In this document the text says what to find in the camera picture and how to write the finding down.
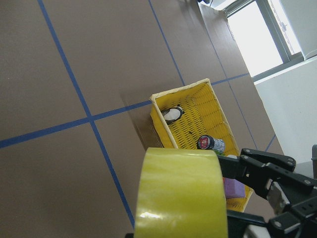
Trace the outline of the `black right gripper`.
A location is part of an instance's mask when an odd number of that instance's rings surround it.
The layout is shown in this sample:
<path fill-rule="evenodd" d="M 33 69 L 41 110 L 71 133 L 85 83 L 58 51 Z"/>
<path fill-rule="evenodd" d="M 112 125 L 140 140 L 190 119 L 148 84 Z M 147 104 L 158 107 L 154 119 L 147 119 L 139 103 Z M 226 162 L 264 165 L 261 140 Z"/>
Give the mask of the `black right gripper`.
<path fill-rule="evenodd" d="M 295 159 L 243 148 L 236 158 L 218 156 L 222 175 L 236 179 L 267 200 L 275 216 L 227 211 L 230 238 L 315 238 L 317 181 L 295 173 Z"/>

